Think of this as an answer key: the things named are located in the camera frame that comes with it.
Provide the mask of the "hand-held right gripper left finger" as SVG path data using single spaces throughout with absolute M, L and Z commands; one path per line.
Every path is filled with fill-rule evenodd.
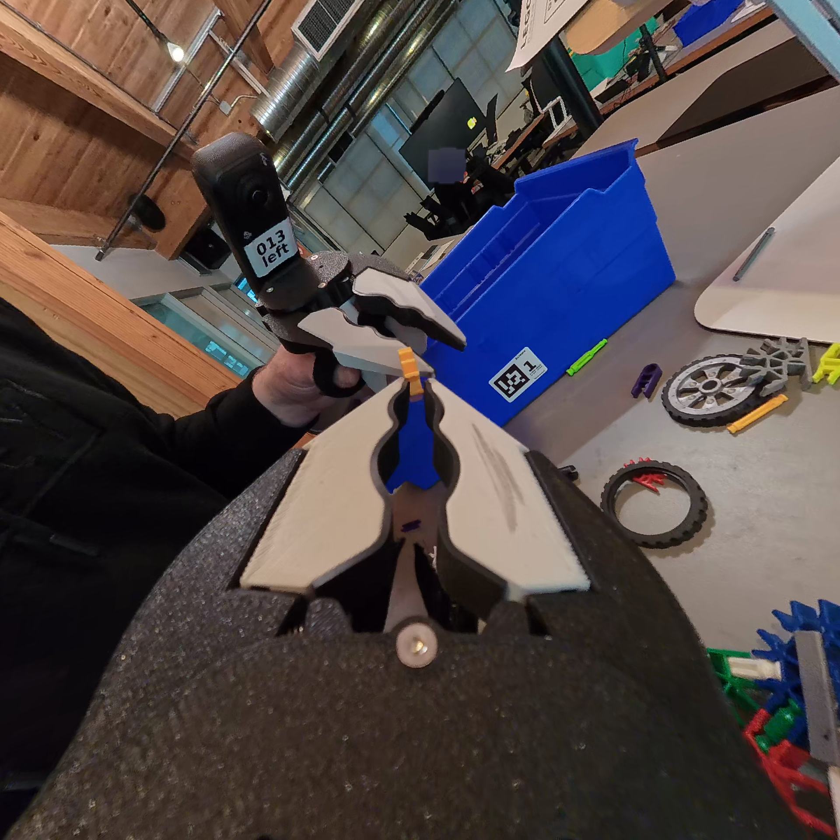
M 314 592 L 385 546 L 392 502 L 379 456 L 406 401 L 407 381 L 394 381 L 304 448 L 241 574 L 242 589 Z

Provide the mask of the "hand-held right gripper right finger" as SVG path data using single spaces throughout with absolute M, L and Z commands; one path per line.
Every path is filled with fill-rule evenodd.
M 529 451 L 439 381 L 425 386 L 446 488 L 437 576 L 453 601 L 526 601 L 590 588 Z

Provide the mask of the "orange clip connector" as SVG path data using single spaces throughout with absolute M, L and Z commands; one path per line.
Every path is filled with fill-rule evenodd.
M 398 358 L 403 378 L 408 383 L 409 400 L 413 403 L 418 402 L 424 396 L 424 381 L 434 376 L 434 370 L 423 359 L 417 357 L 411 348 L 401 348 Z

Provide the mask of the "black toy tyre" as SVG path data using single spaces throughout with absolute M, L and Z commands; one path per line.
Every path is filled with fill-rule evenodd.
M 644 534 L 635 532 L 622 525 L 616 512 L 616 500 L 619 491 L 625 485 L 634 483 L 642 476 L 660 476 L 675 482 L 688 496 L 689 509 L 682 521 L 671 530 Z M 601 496 L 601 509 L 605 515 L 638 547 L 665 550 L 677 547 L 692 539 L 707 521 L 709 502 L 705 491 L 697 480 L 686 470 L 677 465 L 660 460 L 640 459 L 626 463 L 605 483 Z

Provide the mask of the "blue labelled storage bin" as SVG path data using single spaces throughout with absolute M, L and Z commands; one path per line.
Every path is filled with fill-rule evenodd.
M 676 280 L 637 143 L 518 179 L 421 285 L 467 339 L 423 358 L 500 427 Z

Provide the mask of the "person's left hand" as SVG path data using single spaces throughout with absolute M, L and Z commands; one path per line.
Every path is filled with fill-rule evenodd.
M 314 381 L 315 353 L 293 353 L 280 346 L 252 380 L 256 400 L 288 427 L 310 427 L 344 397 L 324 394 Z

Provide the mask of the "red fan connector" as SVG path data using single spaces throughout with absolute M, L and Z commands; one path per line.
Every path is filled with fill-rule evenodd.
M 631 459 L 629 462 L 625 463 L 623 467 L 626 468 L 641 463 L 649 464 L 651 462 L 652 459 L 650 457 L 640 457 L 638 460 Z M 665 474 L 659 472 L 637 472 L 628 480 L 644 487 L 647 490 L 659 494 L 659 488 L 665 485 L 666 477 L 667 476 Z

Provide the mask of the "lime green toy rod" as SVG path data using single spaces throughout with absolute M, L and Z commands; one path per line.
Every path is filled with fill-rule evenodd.
M 594 357 L 596 357 L 596 355 L 606 347 L 607 341 L 608 339 L 602 339 L 594 347 L 584 352 L 566 369 L 565 373 L 569 376 L 573 376 L 582 371 L 585 366 L 591 363 Z

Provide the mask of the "toy wheel with grey hub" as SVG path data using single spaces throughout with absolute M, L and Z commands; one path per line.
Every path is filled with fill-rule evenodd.
M 761 385 L 747 383 L 737 354 L 695 360 L 674 373 L 660 392 L 668 415 L 688 427 L 725 427 L 764 402 Z

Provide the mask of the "person's torso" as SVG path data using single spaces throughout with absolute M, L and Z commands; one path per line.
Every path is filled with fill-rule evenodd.
M 74 738 L 140 604 L 233 498 L 142 487 L 134 395 L 6 300 L 1 322 L 4 830 Z

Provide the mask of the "white air vent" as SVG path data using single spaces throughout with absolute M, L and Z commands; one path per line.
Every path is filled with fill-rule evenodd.
M 291 32 L 315 60 L 321 60 L 353 22 L 362 4 L 362 1 L 310 1 Z

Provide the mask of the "short yellow toy rod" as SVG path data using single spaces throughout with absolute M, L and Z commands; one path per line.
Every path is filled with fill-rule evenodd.
M 760 421 L 761 419 L 769 415 L 772 411 L 781 407 L 788 401 L 789 397 L 786 394 L 780 393 L 774 395 L 771 398 L 765 400 L 758 407 L 754 408 L 751 412 L 741 416 L 733 423 L 727 425 L 727 430 L 732 435 L 740 434 L 742 431 L 756 424 L 758 421 Z

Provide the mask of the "green partition screen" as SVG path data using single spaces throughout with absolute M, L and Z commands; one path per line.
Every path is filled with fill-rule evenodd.
M 660 56 L 652 57 L 649 47 L 655 48 L 653 33 L 658 25 L 655 17 L 635 30 L 615 47 L 599 55 L 579 54 L 570 49 L 575 68 L 599 104 L 623 94 L 635 81 L 656 78 L 662 67 Z

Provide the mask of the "rounded wooden board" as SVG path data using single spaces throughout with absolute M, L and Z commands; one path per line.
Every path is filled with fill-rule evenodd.
M 563 32 L 575 54 L 600 55 L 637 31 L 652 16 L 660 14 L 673 1 L 588 1 Z

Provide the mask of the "white desk stand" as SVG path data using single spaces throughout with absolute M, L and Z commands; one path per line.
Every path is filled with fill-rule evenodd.
M 727 333 L 836 343 L 839 339 L 839 160 L 770 225 L 775 235 L 740 281 L 757 237 L 696 301 L 700 326 Z

